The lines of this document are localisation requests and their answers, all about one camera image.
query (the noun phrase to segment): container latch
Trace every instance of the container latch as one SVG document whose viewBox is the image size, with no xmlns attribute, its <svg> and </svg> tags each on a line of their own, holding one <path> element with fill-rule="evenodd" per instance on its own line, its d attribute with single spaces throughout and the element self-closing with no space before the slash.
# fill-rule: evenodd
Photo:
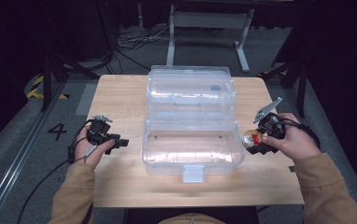
<svg viewBox="0 0 357 224">
<path fill-rule="evenodd" d="M 205 182 L 205 165 L 187 164 L 182 167 L 183 183 L 203 183 Z"/>
</svg>

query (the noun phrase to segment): person's right hand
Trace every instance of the person's right hand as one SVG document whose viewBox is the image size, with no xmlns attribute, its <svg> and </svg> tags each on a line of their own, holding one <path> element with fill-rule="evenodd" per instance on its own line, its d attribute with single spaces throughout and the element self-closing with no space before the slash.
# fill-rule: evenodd
<svg viewBox="0 0 357 224">
<path fill-rule="evenodd" d="M 278 115 L 282 119 L 291 119 L 299 123 L 293 114 L 282 113 Z M 285 125 L 285 127 L 286 136 L 284 139 L 264 136 L 262 141 L 271 147 L 279 149 L 284 155 L 294 161 L 321 154 L 313 139 L 306 132 L 291 125 Z"/>
</svg>

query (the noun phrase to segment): metal frame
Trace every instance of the metal frame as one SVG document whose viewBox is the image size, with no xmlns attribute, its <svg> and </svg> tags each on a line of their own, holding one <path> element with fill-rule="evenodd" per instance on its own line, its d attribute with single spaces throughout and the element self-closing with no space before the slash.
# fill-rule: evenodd
<svg viewBox="0 0 357 224">
<path fill-rule="evenodd" d="M 175 27 L 207 27 L 224 29 L 241 29 L 240 40 L 235 41 L 237 57 L 240 61 L 242 71 L 250 71 L 246 60 L 243 46 L 248 35 L 254 9 L 250 9 L 247 14 L 224 14 L 205 12 L 179 12 L 175 6 L 170 6 L 169 18 L 169 47 L 167 50 L 166 65 L 173 65 L 175 59 Z"/>
</svg>

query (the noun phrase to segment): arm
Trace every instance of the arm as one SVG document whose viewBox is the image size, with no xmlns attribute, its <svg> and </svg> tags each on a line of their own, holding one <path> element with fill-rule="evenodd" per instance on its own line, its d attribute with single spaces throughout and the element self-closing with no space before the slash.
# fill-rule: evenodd
<svg viewBox="0 0 357 224">
<path fill-rule="evenodd" d="M 279 115 L 298 122 L 292 114 Z M 357 204 L 341 173 L 327 154 L 321 154 L 312 138 L 288 126 L 284 139 L 265 136 L 263 142 L 294 161 L 305 202 L 305 223 L 357 223 Z"/>
<path fill-rule="evenodd" d="M 88 129 L 88 127 L 83 128 L 77 138 L 76 162 L 68 168 L 65 181 L 53 198 L 52 217 L 49 224 L 82 223 L 88 211 L 90 215 L 92 214 L 94 169 L 104 152 L 114 146 L 114 141 L 107 141 L 100 145 L 84 160 L 82 157 L 93 146 L 86 140 Z"/>
<path fill-rule="evenodd" d="M 357 204 L 327 154 L 294 161 L 305 201 L 305 223 L 357 223 Z"/>
</svg>

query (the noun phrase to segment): metal stand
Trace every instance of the metal stand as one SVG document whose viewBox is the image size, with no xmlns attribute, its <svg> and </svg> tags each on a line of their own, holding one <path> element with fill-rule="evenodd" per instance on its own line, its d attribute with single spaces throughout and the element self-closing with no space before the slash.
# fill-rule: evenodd
<svg viewBox="0 0 357 224">
<path fill-rule="evenodd" d="M 250 9 L 248 14 L 224 14 L 224 13 L 200 13 L 200 12 L 179 12 L 175 6 L 170 7 L 169 18 L 169 47 L 167 50 L 166 65 L 173 65 L 175 57 L 175 27 L 207 27 L 224 29 L 241 29 L 242 36 L 239 41 L 235 41 L 237 57 L 239 58 L 242 71 L 250 71 L 246 60 L 243 46 L 251 24 L 254 9 Z"/>
<path fill-rule="evenodd" d="M 307 87 L 307 69 L 303 61 L 289 62 L 281 65 L 268 73 L 260 73 L 258 77 L 263 80 L 268 80 L 271 77 L 279 75 L 287 70 L 286 76 L 281 80 L 280 85 L 283 89 L 291 89 L 294 83 L 299 79 L 298 93 L 297 93 L 297 109 L 301 117 L 304 117 L 304 101 L 305 91 Z"/>
</svg>

